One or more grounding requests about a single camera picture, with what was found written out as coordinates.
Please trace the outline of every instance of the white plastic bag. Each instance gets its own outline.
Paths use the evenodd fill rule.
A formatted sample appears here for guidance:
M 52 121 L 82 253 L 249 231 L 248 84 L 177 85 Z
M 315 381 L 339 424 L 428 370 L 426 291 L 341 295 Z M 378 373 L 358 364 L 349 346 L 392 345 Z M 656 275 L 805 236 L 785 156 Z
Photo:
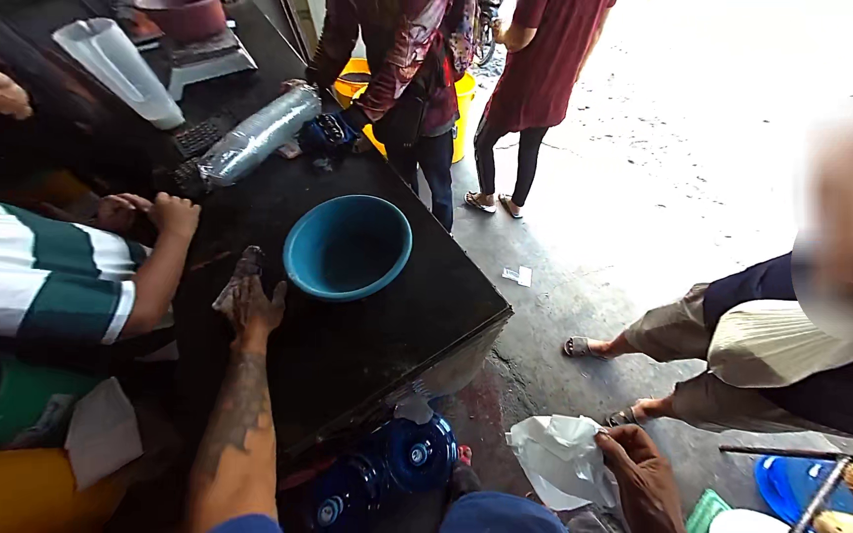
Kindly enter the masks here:
M 532 488 L 554 510 L 616 504 L 604 454 L 594 442 L 601 426 L 586 417 L 530 417 L 505 433 Z
M 756 300 L 719 319 L 707 359 L 713 374 L 734 387 L 784 387 L 852 363 L 853 341 L 818 329 L 798 302 Z

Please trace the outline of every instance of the plastic bag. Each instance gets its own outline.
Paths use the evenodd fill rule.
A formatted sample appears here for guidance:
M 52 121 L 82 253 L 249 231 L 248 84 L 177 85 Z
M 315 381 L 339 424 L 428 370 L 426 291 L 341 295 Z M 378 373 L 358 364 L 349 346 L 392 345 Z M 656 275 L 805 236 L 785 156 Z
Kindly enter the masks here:
M 587 417 L 530 417 L 515 424 L 505 439 L 549 508 L 569 510 L 592 502 L 612 507 L 614 487 L 594 442 L 600 428 Z
M 210 188 L 232 185 L 294 139 L 302 124 L 319 113 L 321 98 L 314 87 L 294 85 L 212 145 L 196 165 L 200 176 Z

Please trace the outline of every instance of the flip-flop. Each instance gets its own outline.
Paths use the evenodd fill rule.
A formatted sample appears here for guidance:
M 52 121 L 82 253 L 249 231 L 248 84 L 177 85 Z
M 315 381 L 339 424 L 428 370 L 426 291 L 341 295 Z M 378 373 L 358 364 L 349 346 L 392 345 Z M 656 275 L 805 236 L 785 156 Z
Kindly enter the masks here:
M 591 351 L 590 346 L 587 345 L 588 341 L 590 341 L 590 339 L 587 337 L 570 337 L 561 346 L 561 351 L 565 352 L 565 355 L 568 357 L 594 357 L 603 361 L 610 361 L 610 359 L 614 358 L 595 354 Z M 568 349 L 568 343 L 572 344 L 571 350 Z
M 496 212 L 496 204 L 493 204 L 491 206 L 484 206 L 484 205 L 480 204 L 479 202 L 476 201 L 476 195 L 477 194 L 479 194 L 479 193 L 478 192 L 472 192 L 470 190 L 466 194 L 463 195 L 463 201 L 466 202 L 466 204 L 468 206 L 474 207 L 478 210 L 482 210 L 484 212 Z
M 623 411 L 618 411 L 613 415 L 608 415 L 604 420 L 604 426 L 606 428 L 616 428 L 627 424 L 640 425 L 640 422 L 637 421 L 637 417 L 634 417 L 634 407 L 628 407 Z
M 502 202 L 502 204 L 505 206 L 505 211 L 509 212 L 509 214 L 512 215 L 512 218 L 521 218 L 522 213 L 515 214 L 514 212 L 512 212 L 512 208 L 509 207 L 509 200 L 511 200 L 511 199 L 512 199 L 512 196 L 510 196 L 508 194 L 500 194 L 499 195 L 499 201 Z

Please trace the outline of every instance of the red shirt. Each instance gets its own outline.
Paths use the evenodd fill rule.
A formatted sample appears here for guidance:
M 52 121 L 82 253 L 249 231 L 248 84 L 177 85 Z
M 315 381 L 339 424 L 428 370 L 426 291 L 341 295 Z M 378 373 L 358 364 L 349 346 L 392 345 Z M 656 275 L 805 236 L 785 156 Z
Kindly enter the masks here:
M 486 104 L 487 123 L 510 132 L 559 125 L 591 35 L 615 1 L 518 0 L 513 24 L 538 31 L 525 48 L 506 56 L 503 77 Z

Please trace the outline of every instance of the striped shirt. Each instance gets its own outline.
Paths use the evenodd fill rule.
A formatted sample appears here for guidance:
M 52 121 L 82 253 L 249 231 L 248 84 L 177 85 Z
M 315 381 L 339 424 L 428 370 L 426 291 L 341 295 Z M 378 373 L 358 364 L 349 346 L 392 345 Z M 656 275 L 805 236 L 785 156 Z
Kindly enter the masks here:
M 0 336 L 113 343 L 147 253 L 113 233 L 0 204 Z

